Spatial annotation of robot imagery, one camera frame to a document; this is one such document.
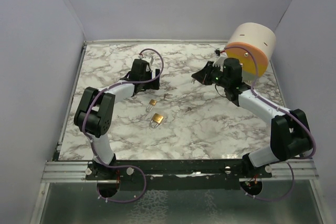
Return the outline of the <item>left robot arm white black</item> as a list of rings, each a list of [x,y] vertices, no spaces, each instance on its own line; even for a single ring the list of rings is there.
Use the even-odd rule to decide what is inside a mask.
[[[108,130],[112,123],[114,106],[137,93],[160,88],[163,68],[152,70],[151,63],[135,59],[131,70],[109,87],[85,88],[74,117],[74,125],[88,139],[93,161],[98,163],[98,173],[104,179],[115,175],[115,153],[110,146]]]

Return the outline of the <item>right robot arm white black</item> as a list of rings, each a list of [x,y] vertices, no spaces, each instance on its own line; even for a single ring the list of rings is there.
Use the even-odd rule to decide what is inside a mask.
[[[208,61],[192,78],[205,86],[213,84],[224,88],[226,98],[242,107],[271,127],[270,143],[242,157],[241,171],[254,177],[260,167],[299,157],[314,150],[314,142],[305,113],[290,110],[269,101],[243,82],[242,66],[238,59],[226,58],[222,65]]]

